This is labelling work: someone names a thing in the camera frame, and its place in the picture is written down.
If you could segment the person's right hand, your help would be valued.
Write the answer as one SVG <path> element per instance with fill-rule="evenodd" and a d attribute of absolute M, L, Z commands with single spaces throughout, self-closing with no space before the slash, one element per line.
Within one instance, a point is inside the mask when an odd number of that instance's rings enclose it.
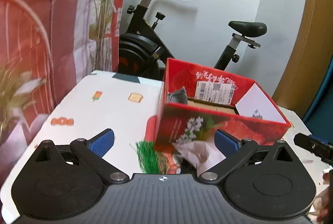
<path fill-rule="evenodd" d="M 324 183 L 329 183 L 328 188 L 320 194 L 321 205 L 317 210 L 317 223 L 332 223 L 332 169 L 323 174 Z"/>

